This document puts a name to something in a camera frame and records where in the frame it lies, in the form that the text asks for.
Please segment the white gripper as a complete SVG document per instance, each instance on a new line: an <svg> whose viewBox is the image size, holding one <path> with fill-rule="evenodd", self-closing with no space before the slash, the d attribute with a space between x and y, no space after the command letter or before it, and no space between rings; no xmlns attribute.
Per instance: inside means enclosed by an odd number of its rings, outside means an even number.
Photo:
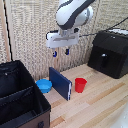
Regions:
<svg viewBox="0 0 128 128"><path fill-rule="evenodd" d="M53 49L53 57L57 56L57 51L54 48L75 45L78 43L78 41L78 28L73 28L70 30L54 30L46 34L46 46ZM66 48L66 55L69 55L69 49L69 47Z"/></svg>

